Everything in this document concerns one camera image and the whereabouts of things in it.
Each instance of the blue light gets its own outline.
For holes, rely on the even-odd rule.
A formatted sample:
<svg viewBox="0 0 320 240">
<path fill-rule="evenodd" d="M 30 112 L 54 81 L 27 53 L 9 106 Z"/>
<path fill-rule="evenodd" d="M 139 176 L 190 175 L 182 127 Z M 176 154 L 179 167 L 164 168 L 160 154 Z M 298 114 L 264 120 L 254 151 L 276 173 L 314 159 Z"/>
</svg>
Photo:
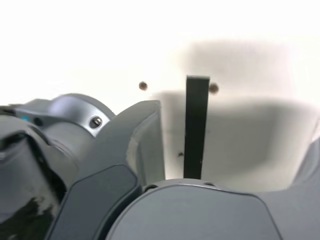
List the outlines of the blue light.
<svg viewBox="0 0 320 240">
<path fill-rule="evenodd" d="M 23 116 L 23 117 L 22 117 L 22 120 L 25 120 L 25 121 L 27 121 L 27 122 L 30 122 L 30 119 L 29 119 L 27 116 Z"/>
</svg>

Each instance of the black plastic strip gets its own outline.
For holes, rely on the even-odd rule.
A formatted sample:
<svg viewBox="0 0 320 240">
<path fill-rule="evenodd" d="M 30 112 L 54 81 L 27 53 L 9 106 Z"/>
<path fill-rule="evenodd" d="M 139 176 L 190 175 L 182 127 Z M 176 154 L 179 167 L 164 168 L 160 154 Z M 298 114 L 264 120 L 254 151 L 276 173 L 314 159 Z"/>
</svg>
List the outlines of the black plastic strip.
<svg viewBox="0 0 320 240">
<path fill-rule="evenodd" d="M 187 179 L 201 179 L 209 82 L 209 77 L 186 78 L 183 177 Z"/>
</svg>

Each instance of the brown screw head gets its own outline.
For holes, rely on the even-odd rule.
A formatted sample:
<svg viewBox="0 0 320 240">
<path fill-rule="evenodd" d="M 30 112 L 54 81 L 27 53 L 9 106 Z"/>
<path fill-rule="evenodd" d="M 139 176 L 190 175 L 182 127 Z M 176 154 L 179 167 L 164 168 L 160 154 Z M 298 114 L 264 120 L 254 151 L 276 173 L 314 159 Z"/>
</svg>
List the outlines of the brown screw head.
<svg viewBox="0 0 320 240">
<path fill-rule="evenodd" d="M 209 86 L 209 92 L 212 94 L 217 94 L 219 92 L 219 87 L 216 83 L 211 83 Z"/>
<path fill-rule="evenodd" d="M 142 91 L 146 91 L 148 89 L 148 84 L 144 81 L 141 81 L 139 83 L 139 88 L 142 90 Z"/>
</svg>

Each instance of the silver screw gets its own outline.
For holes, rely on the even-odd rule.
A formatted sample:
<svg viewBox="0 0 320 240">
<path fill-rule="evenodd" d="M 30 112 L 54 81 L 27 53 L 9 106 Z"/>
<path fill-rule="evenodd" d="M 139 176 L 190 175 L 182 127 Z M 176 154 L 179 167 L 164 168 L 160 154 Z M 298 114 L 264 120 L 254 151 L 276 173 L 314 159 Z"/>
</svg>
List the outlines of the silver screw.
<svg viewBox="0 0 320 240">
<path fill-rule="evenodd" d="M 102 119 L 98 116 L 95 116 L 94 118 L 91 119 L 90 121 L 90 128 L 95 129 L 99 127 L 102 124 Z"/>
</svg>

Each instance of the screw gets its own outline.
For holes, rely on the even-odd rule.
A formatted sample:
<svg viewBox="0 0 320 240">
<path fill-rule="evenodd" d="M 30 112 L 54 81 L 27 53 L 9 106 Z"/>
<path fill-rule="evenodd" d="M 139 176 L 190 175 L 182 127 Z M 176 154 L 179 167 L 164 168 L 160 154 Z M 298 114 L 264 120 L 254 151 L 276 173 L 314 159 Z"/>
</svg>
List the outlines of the screw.
<svg viewBox="0 0 320 240">
<path fill-rule="evenodd" d="M 209 86 L 209 92 L 212 94 L 217 94 L 219 92 L 219 86 L 216 83 L 211 83 Z"/>
<path fill-rule="evenodd" d="M 144 81 L 141 81 L 139 83 L 139 88 L 142 90 L 142 91 L 146 91 L 148 89 L 148 84 Z"/>
<path fill-rule="evenodd" d="M 95 116 L 94 118 L 91 119 L 90 121 L 90 128 L 96 129 L 102 124 L 102 119 L 98 116 Z"/>
</svg>

